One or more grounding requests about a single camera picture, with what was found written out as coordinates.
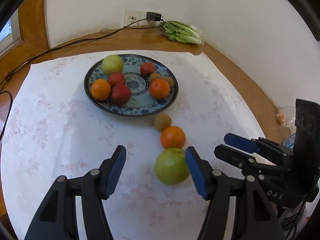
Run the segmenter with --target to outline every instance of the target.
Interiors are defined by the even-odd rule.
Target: kiwi
[[[167,114],[160,113],[156,116],[153,127],[158,131],[162,131],[163,129],[169,127],[172,123],[171,117]]]
[[[164,77],[163,80],[167,81],[169,83],[170,88],[174,87],[174,81],[170,77]]]
[[[158,73],[152,73],[149,76],[149,83],[151,84],[154,80],[161,78],[160,74]]]

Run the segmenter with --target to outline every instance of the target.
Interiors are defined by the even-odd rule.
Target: green apple
[[[190,175],[185,150],[169,148],[160,153],[155,163],[155,174],[167,185],[183,182]]]
[[[124,62],[118,55],[109,55],[102,60],[102,70],[106,75],[123,71]]]

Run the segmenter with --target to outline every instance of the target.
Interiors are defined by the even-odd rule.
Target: blue and white plate
[[[144,116],[156,114],[169,107],[177,98],[178,82],[172,72],[160,62],[149,57],[122,54],[119,55],[124,61],[124,69],[122,74],[126,78],[125,85],[131,90],[131,99],[124,106],[118,106],[110,101],[100,102],[95,100],[91,95],[91,86],[99,78],[105,80],[108,76],[102,71],[102,60],[97,62],[86,74],[84,78],[84,90],[88,98],[101,109],[123,116]],[[174,87],[165,99],[155,100],[149,93],[149,81],[140,74],[140,66],[145,62],[152,62],[156,66],[156,73],[162,77],[171,77],[174,81]]]

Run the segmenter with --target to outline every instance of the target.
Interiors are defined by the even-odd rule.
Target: orange
[[[170,85],[166,80],[156,79],[152,81],[149,92],[154,99],[164,99],[170,94]]]
[[[104,79],[97,79],[91,86],[91,94],[98,101],[107,100],[111,94],[109,82]]]
[[[160,142],[164,149],[182,148],[186,143],[186,135],[180,127],[170,126],[162,131]]]

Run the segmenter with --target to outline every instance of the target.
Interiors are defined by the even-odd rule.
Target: white wall
[[[320,103],[320,44],[287,0],[47,0],[50,44],[121,27],[126,9],[164,10],[195,25],[275,105]]]
[[[180,19],[189,0],[46,0],[51,47],[103,28],[123,26],[126,9],[162,10]]]

